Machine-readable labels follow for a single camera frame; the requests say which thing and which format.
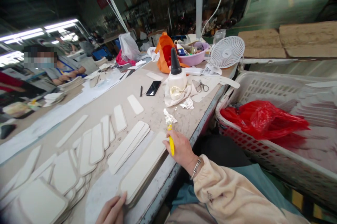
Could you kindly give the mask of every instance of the scissors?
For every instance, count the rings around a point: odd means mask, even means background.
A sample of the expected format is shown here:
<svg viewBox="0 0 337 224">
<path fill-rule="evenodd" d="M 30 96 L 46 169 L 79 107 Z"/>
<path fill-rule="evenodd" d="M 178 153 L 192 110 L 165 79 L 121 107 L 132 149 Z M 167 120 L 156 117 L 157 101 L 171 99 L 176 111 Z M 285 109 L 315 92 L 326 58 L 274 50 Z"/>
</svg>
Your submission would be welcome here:
<svg viewBox="0 0 337 224">
<path fill-rule="evenodd" d="M 196 88 L 196 90 L 197 90 L 198 93 L 201 93 L 202 91 L 207 92 L 207 91 L 209 91 L 209 89 L 210 88 L 208 86 L 206 86 L 205 84 L 203 84 L 201 82 L 201 80 L 199 80 L 199 85 Z"/>
</svg>

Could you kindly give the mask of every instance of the glue bottle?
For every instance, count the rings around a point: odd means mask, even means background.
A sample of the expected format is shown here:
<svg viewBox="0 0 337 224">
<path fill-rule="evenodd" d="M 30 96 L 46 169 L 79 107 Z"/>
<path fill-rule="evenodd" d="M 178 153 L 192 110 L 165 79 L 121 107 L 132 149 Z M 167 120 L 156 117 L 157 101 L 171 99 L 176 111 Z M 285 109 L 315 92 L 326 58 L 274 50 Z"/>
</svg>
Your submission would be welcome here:
<svg viewBox="0 0 337 224">
<path fill-rule="evenodd" d="M 185 70 L 181 68 L 176 53 L 176 49 L 171 49 L 171 72 L 167 78 L 167 84 L 170 88 L 172 100 L 178 100 L 187 85 L 187 77 Z"/>
</svg>

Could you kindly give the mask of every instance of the clear plastic cup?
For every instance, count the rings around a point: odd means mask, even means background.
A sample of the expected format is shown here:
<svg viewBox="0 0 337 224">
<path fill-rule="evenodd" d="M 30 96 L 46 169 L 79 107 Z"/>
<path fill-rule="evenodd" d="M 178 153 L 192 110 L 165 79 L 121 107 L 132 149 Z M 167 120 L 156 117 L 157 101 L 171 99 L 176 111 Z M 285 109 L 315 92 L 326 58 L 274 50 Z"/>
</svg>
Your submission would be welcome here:
<svg viewBox="0 0 337 224">
<path fill-rule="evenodd" d="M 226 30 L 225 29 L 219 29 L 215 32 L 214 38 L 213 38 L 213 44 L 216 44 L 219 42 L 222 38 L 226 37 Z"/>
</svg>

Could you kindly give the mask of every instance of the beige jacket sleeve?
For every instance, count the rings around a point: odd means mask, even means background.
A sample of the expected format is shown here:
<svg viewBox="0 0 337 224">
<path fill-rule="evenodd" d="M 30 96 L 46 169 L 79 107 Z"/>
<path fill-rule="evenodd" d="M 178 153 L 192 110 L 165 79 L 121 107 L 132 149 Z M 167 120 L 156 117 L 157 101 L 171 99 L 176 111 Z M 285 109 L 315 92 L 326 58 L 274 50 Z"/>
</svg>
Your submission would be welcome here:
<svg viewBox="0 0 337 224">
<path fill-rule="evenodd" d="M 289 222 L 243 175 L 201 157 L 205 164 L 193 179 L 194 192 L 218 223 L 303 223 Z"/>
</svg>

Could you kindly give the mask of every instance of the wrist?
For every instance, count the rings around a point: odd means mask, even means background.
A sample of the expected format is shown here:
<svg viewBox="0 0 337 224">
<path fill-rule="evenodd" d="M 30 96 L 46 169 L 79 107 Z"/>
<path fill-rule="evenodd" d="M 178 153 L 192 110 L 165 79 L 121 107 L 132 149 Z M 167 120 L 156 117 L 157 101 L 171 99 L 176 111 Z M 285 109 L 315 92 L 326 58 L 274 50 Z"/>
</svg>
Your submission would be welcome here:
<svg viewBox="0 0 337 224">
<path fill-rule="evenodd" d="M 188 172 L 190 176 L 193 175 L 193 170 L 198 162 L 198 159 L 199 157 L 193 154 L 193 156 L 191 156 L 185 164 L 182 164 L 182 167 Z"/>
</svg>

